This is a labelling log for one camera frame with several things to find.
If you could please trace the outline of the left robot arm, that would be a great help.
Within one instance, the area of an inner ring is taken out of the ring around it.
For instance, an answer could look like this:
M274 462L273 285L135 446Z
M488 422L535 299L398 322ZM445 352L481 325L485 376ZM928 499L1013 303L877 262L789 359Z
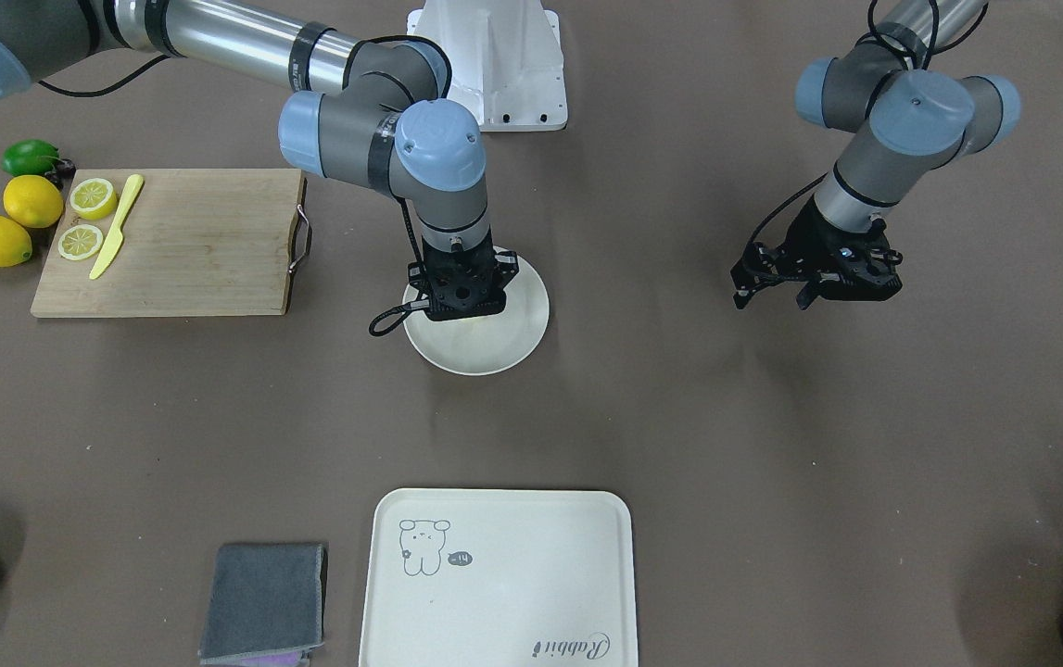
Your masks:
M919 178L1006 138L1020 118L1017 88L1000 76L956 80L930 67L988 13L984 1L902 1L844 57L802 73L795 109L806 121L849 132L832 169L809 195L784 241L750 239L736 262L736 309L777 284L802 283L799 309L819 298L883 301L902 287L884 215Z

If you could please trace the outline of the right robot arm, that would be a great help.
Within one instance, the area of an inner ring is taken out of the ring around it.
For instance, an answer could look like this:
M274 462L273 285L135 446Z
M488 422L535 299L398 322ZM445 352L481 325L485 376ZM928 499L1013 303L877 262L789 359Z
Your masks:
M417 293L395 315L492 316L517 276L487 220L487 159L473 115L448 97L445 51L416 35L354 38L235 1L0 1L0 98L109 49L195 59L289 87L279 119L294 168L395 198Z

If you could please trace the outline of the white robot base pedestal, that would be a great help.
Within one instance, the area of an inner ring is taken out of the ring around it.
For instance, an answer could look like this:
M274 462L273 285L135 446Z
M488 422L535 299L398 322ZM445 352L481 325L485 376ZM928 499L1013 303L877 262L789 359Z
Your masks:
M549 132L568 122L560 24L539 1L426 1L407 33L445 50L448 97L480 131Z

